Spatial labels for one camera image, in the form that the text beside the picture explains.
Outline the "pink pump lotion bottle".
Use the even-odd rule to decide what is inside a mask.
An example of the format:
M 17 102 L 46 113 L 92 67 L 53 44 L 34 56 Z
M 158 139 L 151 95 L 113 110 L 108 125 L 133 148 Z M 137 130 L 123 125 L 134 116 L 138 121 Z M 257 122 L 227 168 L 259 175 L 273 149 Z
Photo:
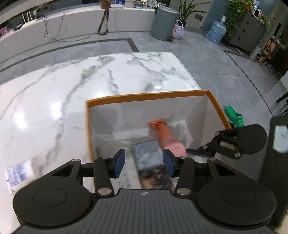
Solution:
M 162 150 L 169 149 L 174 156 L 187 157 L 186 148 L 166 127 L 167 123 L 164 121 L 151 122 L 151 127 L 158 131 L 158 142 Z

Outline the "light blue patterned box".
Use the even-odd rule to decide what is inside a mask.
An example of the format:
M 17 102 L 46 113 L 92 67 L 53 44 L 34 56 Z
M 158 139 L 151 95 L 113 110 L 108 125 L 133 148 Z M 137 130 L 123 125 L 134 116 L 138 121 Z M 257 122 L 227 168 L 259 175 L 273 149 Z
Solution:
M 132 153 L 138 171 L 163 165 L 163 152 L 156 139 L 132 145 Z

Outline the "white blue-print cream tube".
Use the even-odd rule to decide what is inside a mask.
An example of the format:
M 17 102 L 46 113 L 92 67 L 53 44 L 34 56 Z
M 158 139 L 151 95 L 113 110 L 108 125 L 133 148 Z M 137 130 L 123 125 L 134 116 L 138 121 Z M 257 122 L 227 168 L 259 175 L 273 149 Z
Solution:
M 5 181 L 10 194 L 27 185 L 35 178 L 32 159 L 4 170 Z

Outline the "green rubber slipper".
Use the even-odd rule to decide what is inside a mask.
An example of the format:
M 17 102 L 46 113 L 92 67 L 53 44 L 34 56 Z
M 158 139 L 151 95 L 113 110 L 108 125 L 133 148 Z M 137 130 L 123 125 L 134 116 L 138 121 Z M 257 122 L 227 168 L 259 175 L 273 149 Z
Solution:
M 235 127 L 243 127 L 245 122 L 243 115 L 237 113 L 231 106 L 225 106 L 224 111 L 230 121 Z

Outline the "dark picture book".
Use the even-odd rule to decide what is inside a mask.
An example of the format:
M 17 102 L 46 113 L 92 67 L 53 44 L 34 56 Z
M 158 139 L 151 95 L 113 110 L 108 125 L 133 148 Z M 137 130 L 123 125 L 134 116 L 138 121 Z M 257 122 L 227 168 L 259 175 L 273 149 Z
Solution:
M 159 166 L 138 172 L 141 187 L 146 190 L 173 189 L 170 175 L 165 166 Z

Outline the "orange rimmed white box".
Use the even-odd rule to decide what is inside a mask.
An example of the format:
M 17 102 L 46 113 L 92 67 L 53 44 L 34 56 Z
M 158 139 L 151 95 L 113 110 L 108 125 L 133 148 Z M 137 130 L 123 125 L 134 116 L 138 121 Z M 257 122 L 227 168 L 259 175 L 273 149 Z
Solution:
M 171 142 L 197 149 L 230 124 L 208 90 L 127 94 L 86 102 L 86 127 L 92 159 L 112 157 L 119 149 L 126 162 L 115 191 L 147 186 L 139 172 L 162 164 Z

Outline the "blue water jug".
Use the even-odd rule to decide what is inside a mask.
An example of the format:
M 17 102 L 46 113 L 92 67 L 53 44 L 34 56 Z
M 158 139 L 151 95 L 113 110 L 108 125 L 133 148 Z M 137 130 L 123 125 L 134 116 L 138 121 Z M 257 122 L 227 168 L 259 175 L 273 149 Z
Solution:
M 219 44 L 226 34 L 226 26 L 223 21 L 214 21 L 206 34 L 206 38 L 215 44 Z

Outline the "grey metal cabinet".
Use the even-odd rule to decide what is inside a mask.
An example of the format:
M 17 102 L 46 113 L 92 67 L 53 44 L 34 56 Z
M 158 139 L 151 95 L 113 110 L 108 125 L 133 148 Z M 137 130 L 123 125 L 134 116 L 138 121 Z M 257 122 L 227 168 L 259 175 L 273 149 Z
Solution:
M 229 44 L 252 53 L 265 33 L 265 26 L 250 12 L 240 20 L 240 26 Z

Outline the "pastel woven basket bag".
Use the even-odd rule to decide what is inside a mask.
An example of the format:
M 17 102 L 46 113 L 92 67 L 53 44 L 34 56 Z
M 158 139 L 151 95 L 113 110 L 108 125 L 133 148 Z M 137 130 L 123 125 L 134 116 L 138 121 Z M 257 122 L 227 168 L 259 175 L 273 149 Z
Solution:
M 172 31 L 172 37 L 174 39 L 182 39 L 184 37 L 184 26 L 180 20 L 176 21 L 175 27 Z

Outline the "grey round trash bin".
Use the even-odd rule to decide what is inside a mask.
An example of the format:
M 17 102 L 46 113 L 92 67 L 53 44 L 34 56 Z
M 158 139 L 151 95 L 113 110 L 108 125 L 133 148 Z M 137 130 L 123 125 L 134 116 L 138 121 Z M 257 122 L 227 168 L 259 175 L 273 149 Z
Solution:
M 179 17 L 179 12 L 166 6 L 159 6 L 151 29 L 151 36 L 167 41 L 172 37 L 172 32 Z

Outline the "potted green floor plant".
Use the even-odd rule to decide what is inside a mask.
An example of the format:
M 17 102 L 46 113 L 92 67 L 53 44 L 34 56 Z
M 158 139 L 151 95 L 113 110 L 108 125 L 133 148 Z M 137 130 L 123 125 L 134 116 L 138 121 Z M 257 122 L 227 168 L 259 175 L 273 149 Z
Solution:
M 187 19 L 191 14 L 206 13 L 205 11 L 195 9 L 197 6 L 211 4 L 211 2 L 208 1 L 195 3 L 194 0 L 191 0 L 189 3 L 187 2 L 187 0 L 176 0 L 177 9 L 179 11 L 179 21 L 183 24 L 184 27 L 186 26 Z

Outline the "white wifi router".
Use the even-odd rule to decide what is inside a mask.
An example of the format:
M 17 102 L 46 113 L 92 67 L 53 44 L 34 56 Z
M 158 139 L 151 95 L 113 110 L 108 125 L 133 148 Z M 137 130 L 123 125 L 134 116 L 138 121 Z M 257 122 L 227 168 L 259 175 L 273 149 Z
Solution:
M 11 27 L 14 31 L 21 29 L 22 27 L 29 26 L 30 24 L 35 23 L 37 20 L 37 8 L 31 8 L 25 12 L 22 12 L 15 16 L 11 20 Z

